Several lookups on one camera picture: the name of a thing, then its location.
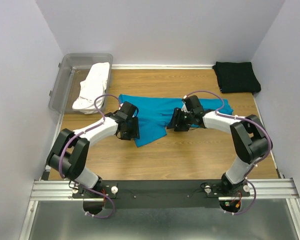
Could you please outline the blue t shirt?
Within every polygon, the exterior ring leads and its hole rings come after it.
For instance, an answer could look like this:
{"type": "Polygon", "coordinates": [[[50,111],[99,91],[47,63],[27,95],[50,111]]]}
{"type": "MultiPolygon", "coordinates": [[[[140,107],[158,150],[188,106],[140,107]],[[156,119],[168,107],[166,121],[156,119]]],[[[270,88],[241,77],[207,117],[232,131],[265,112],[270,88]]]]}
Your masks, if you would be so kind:
{"type": "Polygon", "coordinates": [[[167,135],[166,127],[170,123],[174,109],[181,108],[180,98],[142,97],[120,94],[121,102],[129,102],[139,110],[138,126],[139,139],[135,138],[135,145],[142,147],[167,135]]]}

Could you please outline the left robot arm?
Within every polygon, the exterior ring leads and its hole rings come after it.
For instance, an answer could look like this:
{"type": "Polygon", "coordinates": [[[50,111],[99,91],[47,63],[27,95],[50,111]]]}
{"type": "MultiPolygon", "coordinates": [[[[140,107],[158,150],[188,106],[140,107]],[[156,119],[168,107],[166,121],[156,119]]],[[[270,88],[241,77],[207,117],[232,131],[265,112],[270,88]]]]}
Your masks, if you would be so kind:
{"type": "Polygon", "coordinates": [[[116,136],[120,140],[140,138],[139,109],[125,101],[115,112],[103,114],[101,119],[86,127],[61,130],[47,157],[47,164],[59,171],[63,179],[83,185],[91,198],[102,191],[102,178],[86,167],[89,148],[99,141],[116,136]]]}

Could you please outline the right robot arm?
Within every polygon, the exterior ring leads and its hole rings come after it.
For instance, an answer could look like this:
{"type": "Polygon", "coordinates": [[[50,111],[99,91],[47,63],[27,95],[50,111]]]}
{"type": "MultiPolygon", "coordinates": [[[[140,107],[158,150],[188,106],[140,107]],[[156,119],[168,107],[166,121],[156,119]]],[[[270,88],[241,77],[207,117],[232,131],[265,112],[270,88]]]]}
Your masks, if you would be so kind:
{"type": "Polygon", "coordinates": [[[176,107],[167,125],[175,132],[187,132],[195,125],[219,130],[232,137],[236,157],[232,166],[222,175],[218,190],[226,196],[237,192],[257,164],[273,148],[272,140],[257,115],[237,116],[221,113],[221,107],[204,109],[196,95],[184,96],[183,106],[176,107]]]}

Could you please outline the folded black t shirt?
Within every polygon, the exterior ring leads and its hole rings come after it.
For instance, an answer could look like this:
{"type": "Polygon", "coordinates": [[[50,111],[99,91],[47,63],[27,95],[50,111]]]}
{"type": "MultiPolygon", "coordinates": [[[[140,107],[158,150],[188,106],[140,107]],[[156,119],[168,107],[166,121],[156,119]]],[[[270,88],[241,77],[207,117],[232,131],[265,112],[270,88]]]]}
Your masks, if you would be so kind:
{"type": "Polygon", "coordinates": [[[216,62],[212,66],[220,92],[259,93],[261,84],[257,80],[251,62],[216,62]]]}

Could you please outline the white t shirt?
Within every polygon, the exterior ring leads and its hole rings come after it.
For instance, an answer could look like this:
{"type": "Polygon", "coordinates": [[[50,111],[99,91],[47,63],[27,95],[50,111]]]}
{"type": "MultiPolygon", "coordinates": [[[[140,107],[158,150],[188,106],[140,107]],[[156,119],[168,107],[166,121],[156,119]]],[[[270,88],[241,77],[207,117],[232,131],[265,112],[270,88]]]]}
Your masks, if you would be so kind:
{"type": "Polygon", "coordinates": [[[80,82],[80,91],[72,104],[72,110],[86,115],[95,114],[95,99],[106,93],[110,63],[95,63],[90,68],[85,80],[80,82]]]}

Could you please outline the clear plastic bin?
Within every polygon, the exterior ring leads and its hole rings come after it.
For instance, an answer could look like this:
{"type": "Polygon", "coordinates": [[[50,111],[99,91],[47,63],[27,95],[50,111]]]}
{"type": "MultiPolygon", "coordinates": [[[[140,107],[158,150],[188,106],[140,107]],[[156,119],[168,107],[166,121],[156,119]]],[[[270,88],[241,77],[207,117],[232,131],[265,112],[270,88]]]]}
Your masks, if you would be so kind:
{"type": "Polygon", "coordinates": [[[80,73],[87,74],[92,65],[109,63],[112,67],[113,56],[110,53],[69,53],[59,63],[59,71],[50,91],[50,110],[59,114],[73,113],[72,105],[79,96],[80,81],[85,79],[80,73]]]}

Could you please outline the white table edge rail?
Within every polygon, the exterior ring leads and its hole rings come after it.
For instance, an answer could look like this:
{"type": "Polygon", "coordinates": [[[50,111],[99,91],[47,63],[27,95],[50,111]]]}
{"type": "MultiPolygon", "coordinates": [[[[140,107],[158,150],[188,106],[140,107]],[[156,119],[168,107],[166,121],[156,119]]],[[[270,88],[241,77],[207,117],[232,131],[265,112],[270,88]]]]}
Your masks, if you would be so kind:
{"type": "Polygon", "coordinates": [[[213,64],[113,64],[114,70],[206,70],[213,64]]]}

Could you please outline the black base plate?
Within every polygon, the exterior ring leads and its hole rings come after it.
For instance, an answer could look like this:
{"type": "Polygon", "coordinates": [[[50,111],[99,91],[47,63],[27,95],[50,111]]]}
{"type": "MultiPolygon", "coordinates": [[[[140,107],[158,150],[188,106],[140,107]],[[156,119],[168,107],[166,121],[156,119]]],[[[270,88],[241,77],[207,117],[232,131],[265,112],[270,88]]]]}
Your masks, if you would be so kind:
{"type": "Polygon", "coordinates": [[[249,197],[246,181],[234,187],[223,186],[221,180],[105,180],[102,195],[78,186],[74,199],[83,200],[86,211],[106,209],[219,208],[238,211],[243,197],[249,197]]]}

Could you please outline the aluminium frame rail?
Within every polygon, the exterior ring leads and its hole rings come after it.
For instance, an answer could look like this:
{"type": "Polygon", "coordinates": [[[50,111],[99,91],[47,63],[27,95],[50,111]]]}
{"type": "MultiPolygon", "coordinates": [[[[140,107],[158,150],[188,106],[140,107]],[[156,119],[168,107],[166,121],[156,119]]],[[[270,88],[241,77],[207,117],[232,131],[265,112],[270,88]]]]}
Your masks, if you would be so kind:
{"type": "MultiPolygon", "coordinates": [[[[31,190],[32,201],[77,201],[89,199],[83,187],[75,191],[76,185],[68,181],[35,181],[31,190]]],[[[202,196],[218,198],[219,200],[232,199],[298,199],[299,193],[291,178],[251,179],[238,190],[229,195],[217,192],[215,180],[105,180],[104,193],[118,199],[125,193],[136,199],[139,196],[147,197],[184,197],[202,196]]]]}

